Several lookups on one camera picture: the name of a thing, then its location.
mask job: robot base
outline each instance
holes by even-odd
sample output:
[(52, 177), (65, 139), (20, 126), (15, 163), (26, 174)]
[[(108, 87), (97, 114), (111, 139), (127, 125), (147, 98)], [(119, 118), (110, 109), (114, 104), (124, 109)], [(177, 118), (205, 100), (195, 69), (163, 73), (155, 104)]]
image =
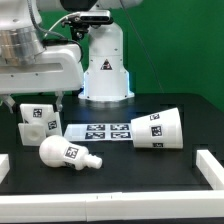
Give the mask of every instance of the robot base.
[(123, 65), (123, 32), (113, 23), (89, 30), (89, 67), (79, 99), (95, 107), (117, 107), (134, 97)]
[(130, 92), (129, 95), (120, 100), (115, 101), (99, 101), (99, 100), (90, 100), (88, 97), (85, 97), (83, 92), (79, 94), (79, 103), (81, 105), (90, 106), (94, 108), (104, 109), (104, 108), (116, 108), (134, 103), (134, 93)]

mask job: metal bracket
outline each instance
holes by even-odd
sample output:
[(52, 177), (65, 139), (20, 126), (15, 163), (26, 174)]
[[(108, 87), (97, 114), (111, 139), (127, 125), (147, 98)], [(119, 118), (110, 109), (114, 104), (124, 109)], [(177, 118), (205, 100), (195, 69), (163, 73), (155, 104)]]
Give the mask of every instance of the metal bracket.
[(11, 114), (13, 114), (13, 106), (15, 105), (15, 101), (13, 98), (9, 95), (0, 95), (0, 100), (9, 108), (9, 111)]
[(61, 112), (62, 108), (63, 108), (62, 99), (63, 99), (63, 96), (64, 96), (64, 92), (63, 91), (57, 91), (57, 92), (55, 92), (55, 96), (58, 97), (57, 101), (56, 101), (57, 111)]

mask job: black table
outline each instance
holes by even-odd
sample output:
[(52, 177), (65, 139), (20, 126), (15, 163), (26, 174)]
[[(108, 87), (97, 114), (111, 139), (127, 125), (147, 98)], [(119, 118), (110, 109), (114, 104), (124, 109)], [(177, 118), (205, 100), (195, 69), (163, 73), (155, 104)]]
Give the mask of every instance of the black table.
[[(20, 103), (54, 104), (54, 96), (18, 96)], [(194, 94), (140, 94), (133, 103), (100, 109), (81, 105), (75, 96), (63, 99), (63, 132), (68, 124), (130, 123), (140, 116), (178, 107), (183, 128), (182, 150), (135, 149), (132, 141), (74, 142), (103, 159), (100, 170), (50, 168), (38, 147), (23, 146), (17, 124), (20, 112), (0, 107), (0, 153), (9, 154), (10, 171), (0, 195), (179, 191), (211, 189), (196, 167), (196, 151), (208, 149), (224, 162), (224, 114)], [(223, 223), (224, 218), (127, 221), (127, 223)]]

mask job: light bulb base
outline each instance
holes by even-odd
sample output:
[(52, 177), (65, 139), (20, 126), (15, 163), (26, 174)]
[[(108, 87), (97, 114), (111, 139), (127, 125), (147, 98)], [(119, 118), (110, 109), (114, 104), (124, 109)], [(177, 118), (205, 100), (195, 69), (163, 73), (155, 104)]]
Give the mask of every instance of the light bulb base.
[(88, 166), (89, 168), (95, 168), (95, 169), (100, 169), (103, 163), (101, 158), (97, 156), (93, 156), (91, 154), (86, 155), (84, 157), (84, 161), (86, 166)]

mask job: cable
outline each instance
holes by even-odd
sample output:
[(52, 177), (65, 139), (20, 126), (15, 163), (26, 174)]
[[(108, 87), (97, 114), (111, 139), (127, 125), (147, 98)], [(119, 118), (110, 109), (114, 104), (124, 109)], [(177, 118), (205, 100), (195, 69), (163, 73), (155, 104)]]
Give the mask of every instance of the cable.
[(135, 33), (135, 35), (136, 35), (136, 37), (137, 37), (139, 43), (140, 43), (142, 49), (144, 50), (144, 52), (145, 52), (145, 54), (146, 54), (146, 58), (147, 58), (149, 64), (151, 65), (151, 67), (152, 67), (152, 71), (153, 71), (154, 77), (155, 77), (155, 79), (156, 79), (156, 81), (157, 81), (157, 83), (158, 83), (158, 85), (159, 85), (160, 91), (161, 91), (162, 93), (164, 93), (164, 89), (163, 89), (163, 86), (162, 86), (162, 84), (161, 84), (161, 82), (160, 82), (160, 80), (159, 80), (158, 74), (157, 74), (157, 72), (156, 72), (155, 65), (154, 65), (154, 63), (153, 63), (153, 61), (152, 61), (152, 59), (151, 59), (151, 57), (150, 57), (150, 55), (149, 55), (149, 53), (148, 53), (148, 51), (147, 51), (147, 49), (146, 49), (146, 46), (145, 46), (145, 44), (144, 44), (144, 42), (143, 42), (143, 40), (142, 40), (140, 34), (138, 33), (138, 31), (137, 31), (137, 29), (136, 29), (136, 27), (135, 27), (135, 25), (134, 25), (134, 23), (133, 23), (133, 21), (132, 21), (130, 15), (129, 15), (129, 13), (127, 12), (127, 10), (126, 10), (126, 8), (125, 8), (125, 6), (124, 6), (124, 4), (123, 4), (123, 1), (120, 0), (120, 3), (121, 3), (122, 9), (123, 9), (123, 11), (125, 12), (126, 17), (128, 18), (129, 23), (131, 24), (131, 27), (132, 27), (132, 29), (133, 29), (133, 31), (134, 31), (134, 33)]
[(61, 40), (61, 41), (67, 41), (68, 43), (69, 42), (71, 42), (71, 43), (73, 43), (73, 44), (77, 44), (78, 46), (79, 46), (79, 49), (80, 49), (80, 52), (81, 52), (81, 56), (80, 56), (80, 60), (79, 60), (79, 62), (83, 59), (83, 49), (82, 49), (82, 46), (78, 43), (78, 42), (76, 42), (76, 41), (74, 41), (74, 40), (69, 40), (68, 38), (66, 38), (65, 36), (63, 36), (62, 34), (60, 34), (60, 33), (57, 33), (57, 32), (52, 32), (51, 30), (62, 20), (62, 19), (65, 19), (67, 16), (69, 16), (69, 15), (72, 15), (72, 13), (71, 14), (69, 14), (69, 15), (67, 15), (67, 16), (64, 16), (63, 18), (61, 18), (60, 20), (58, 20), (52, 27), (51, 27), (51, 29), (50, 30), (45, 30), (45, 29), (43, 29), (43, 28), (41, 28), (40, 26), (38, 26), (38, 24), (36, 23), (36, 20), (35, 20), (35, 17), (34, 17), (34, 13), (33, 13), (33, 8), (32, 8), (32, 3), (31, 3), (31, 0), (27, 0), (27, 4), (28, 4), (28, 8), (29, 8), (29, 13), (30, 13), (30, 18), (31, 18), (31, 21), (32, 21), (32, 23), (33, 23), (33, 26), (38, 30), (38, 31), (40, 31), (40, 32), (42, 32), (42, 33), (45, 33), (45, 36), (44, 36), (44, 38), (48, 35), (48, 34), (51, 34), (51, 35), (54, 35), (54, 36), (57, 36), (57, 37), (59, 37), (60, 39), (59, 39), (59, 41)]
[(71, 14), (68, 14), (68, 15), (66, 15), (66, 16), (63, 16), (62, 18), (60, 18), (55, 24), (53, 24), (53, 26), (51, 26), (51, 28), (49, 29), (49, 31), (51, 32), (62, 20), (64, 20), (64, 19), (68, 19), (68, 17), (69, 16), (72, 16), (72, 15), (74, 15), (75, 13), (71, 13)]
[(35, 20), (35, 17), (34, 17), (34, 13), (33, 13), (33, 7), (32, 7), (32, 3), (31, 3), (31, 0), (27, 0), (27, 4), (28, 4), (28, 9), (29, 9), (29, 13), (30, 13), (30, 18), (31, 18), (31, 21), (33, 23), (33, 26), (40, 32), (42, 33), (47, 33), (47, 34), (51, 34), (51, 35), (54, 35), (54, 36), (57, 36), (61, 39), (67, 39), (65, 36), (63, 36), (62, 34), (60, 33), (56, 33), (56, 32), (52, 32), (52, 31), (49, 31), (49, 30), (45, 30), (43, 28), (41, 28), (37, 23), (36, 23), (36, 20)]

